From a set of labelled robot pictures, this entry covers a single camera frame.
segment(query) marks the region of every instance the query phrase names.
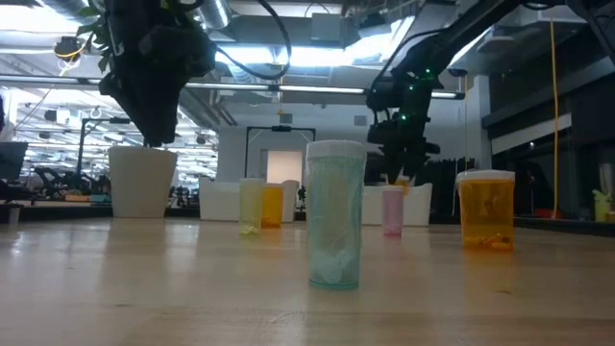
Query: yellow cup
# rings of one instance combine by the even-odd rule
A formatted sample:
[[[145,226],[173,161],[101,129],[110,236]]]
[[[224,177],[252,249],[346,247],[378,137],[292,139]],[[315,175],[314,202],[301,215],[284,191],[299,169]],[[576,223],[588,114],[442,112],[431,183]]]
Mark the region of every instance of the yellow cup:
[[[262,192],[262,228],[281,228],[284,187],[282,184],[266,184]]]
[[[457,175],[463,247],[511,251],[515,173],[482,170]]]

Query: translucent cup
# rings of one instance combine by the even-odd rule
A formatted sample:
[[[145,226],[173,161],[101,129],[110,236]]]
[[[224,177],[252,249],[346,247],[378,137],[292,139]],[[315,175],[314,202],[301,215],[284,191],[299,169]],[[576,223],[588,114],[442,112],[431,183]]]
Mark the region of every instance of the translucent cup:
[[[262,192],[262,228],[282,227],[284,187],[282,184],[266,184]]]
[[[404,226],[404,187],[382,187],[382,229],[384,235],[401,236]]]
[[[309,282],[358,287],[365,149],[350,140],[307,146]]]
[[[457,175],[463,247],[511,251],[515,173],[482,170]]]
[[[260,233],[263,187],[263,179],[245,178],[241,180],[239,186],[239,232],[242,235],[257,235]]]

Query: desk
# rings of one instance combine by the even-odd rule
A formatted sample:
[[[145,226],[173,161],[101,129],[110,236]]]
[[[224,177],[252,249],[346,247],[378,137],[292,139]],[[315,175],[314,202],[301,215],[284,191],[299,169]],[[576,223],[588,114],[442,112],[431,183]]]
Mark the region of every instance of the desk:
[[[355,291],[308,286],[305,224],[240,237],[178,218],[0,231],[0,345],[606,345],[615,239],[518,230],[467,253],[457,226],[364,228]]]

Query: white container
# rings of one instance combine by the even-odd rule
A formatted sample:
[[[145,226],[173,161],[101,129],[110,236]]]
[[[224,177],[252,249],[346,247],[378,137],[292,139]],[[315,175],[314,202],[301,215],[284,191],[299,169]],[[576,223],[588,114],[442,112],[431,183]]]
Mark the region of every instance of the white container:
[[[114,217],[162,218],[177,154],[145,147],[109,150]]]

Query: white bin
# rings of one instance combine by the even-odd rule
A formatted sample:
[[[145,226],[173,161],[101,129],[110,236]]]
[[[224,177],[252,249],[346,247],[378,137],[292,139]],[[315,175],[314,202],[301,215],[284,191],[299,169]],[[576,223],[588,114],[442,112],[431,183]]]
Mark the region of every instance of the white bin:
[[[109,151],[114,217],[164,217],[177,154],[114,146]]]

